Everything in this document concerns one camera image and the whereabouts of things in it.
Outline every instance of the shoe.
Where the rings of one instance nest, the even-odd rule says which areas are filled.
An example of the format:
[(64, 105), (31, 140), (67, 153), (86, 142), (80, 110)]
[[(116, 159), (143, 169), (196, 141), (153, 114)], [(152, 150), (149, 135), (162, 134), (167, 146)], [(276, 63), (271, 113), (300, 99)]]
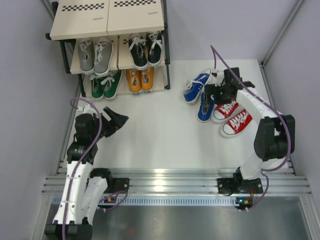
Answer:
[(235, 101), (232, 101), (232, 103), (228, 104), (218, 105), (214, 108), (211, 119), (214, 123), (221, 124), (237, 115), (243, 109), (244, 108), (239, 106), (239, 104)]
[(94, 41), (90, 37), (81, 38), (78, 45), (80, 68), (83, 74), (93, 74), (94, 69)]
[(213, 99), (210, 99), (211, 105), (208, 105), (207, 103), (207, 95), (203, 92), (201, 95), (201, 105), (198, 112), (198, 120), (201, 123), (206, 123), (209, 121), (211, 113), (214, 109), (215, 102)]
[(138, 94), (141, 92), (140, 71), (136, 69), (127, 69), (126, 78), (128, 80), (131, 93)]
[(102, 80), (103, 95), (107, 100), (111, 100), (117, 95), (123, 72), (122, 70), (110, 71), (106, 78)]
[(189, 80), (186, 83), (186, 90), (183, 91), (184, 99), (188, 104), (194, 104), (201, 92), (204, 90), (204, 86), (211, 80), (211, 69), (207, 68), (202, 71), (194, 80)]
[(141, 87), (144, 92), (150, 92), (154, 88), (154, 75), (154, 67), (141, 71)]
[(101, 84), (103, 78), (94, 74), (90, 76), (91, 80), (91, 95), (94, 99), (99, 100), (104, 97), (104, 88)]
[(109, 73), (112, 55), (114, 54), (114, 45), (105, 36), (100, 37), (94, 46), (95, 60), (94, 72), (99, 77), (105, 77)]
[(227, 121), (220, 129), (220, 133), (225, 138), (233, 138), (241, 133), (251, 122), (252, 116), (243, 109), (238, 115)]
[(156, 67), (161, 63), (163, 38), (160, 31), (146, 33), (146, 48), (148, 49), (148, 63)]
[(146, 40), (141, 33), (131, 34), (128, 42), (129, 50), (133, 59), (134, 67), (141, 71), (148, 67), (145, 45)]

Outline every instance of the gray shoe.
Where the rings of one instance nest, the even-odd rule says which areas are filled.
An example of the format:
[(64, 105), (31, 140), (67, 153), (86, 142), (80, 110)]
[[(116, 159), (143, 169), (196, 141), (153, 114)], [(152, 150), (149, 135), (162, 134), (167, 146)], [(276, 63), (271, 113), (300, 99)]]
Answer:
[(111, 41), (103, 36), (100, 37), (94, 46), (95, 60), (94, 71), (99, 77), (105, 77), (109, 73), (110, 62), (114, 53), (114, 45)]
[(84, 74), (93, 74), (94, 68), (94, 41), (90, 38), (82, 38), (78, 46), (80, 68)]

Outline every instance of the green shoe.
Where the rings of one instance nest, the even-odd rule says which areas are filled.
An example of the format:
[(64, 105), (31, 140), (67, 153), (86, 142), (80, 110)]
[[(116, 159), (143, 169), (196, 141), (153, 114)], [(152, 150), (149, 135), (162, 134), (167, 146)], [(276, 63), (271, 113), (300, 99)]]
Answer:
[(106, 78), (101, 82), (104, 86), (103, 95), (106, 99), (111, 100), (117, 95), (122, 75), (122, 70), (110, 71)]
[(90, 80), (91, 80), (92, 97), (97, 100), (103, 98), (104, 97), (104, 87), (101, 84), (103, 78), (92, 74), (90, 76)]

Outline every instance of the wall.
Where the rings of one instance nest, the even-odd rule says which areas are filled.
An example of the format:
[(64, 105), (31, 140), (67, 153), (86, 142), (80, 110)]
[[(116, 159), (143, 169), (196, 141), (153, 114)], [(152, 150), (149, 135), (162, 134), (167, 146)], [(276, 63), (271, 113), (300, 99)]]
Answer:
[(45, 176), (59, 157), (77, 79), (39, 0), (0, 4), (0, 236), (30, 239)]
[(296, 0), (167, 0), (171, 58), (262, 61)]
[(267, 64), (279, 110), (296, 120), (295, 165), (308, 177), (320, 209), (320, 1), (308, 0)]

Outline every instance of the orange shoe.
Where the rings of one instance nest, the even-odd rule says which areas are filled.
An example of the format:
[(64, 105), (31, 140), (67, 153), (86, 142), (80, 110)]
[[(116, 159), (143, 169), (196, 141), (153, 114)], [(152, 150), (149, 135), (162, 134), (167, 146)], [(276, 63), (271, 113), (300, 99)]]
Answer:
[(133, 94), (141, 92), (140, 71), (136, 69), (127, 69), (126, 78), (128, 80), (130, 91)]
[(146, 70), (141, 71), (141, 86), (143, 91), (150, 92), (154, 88), (154, 75), (154, 67), (148, 67)]

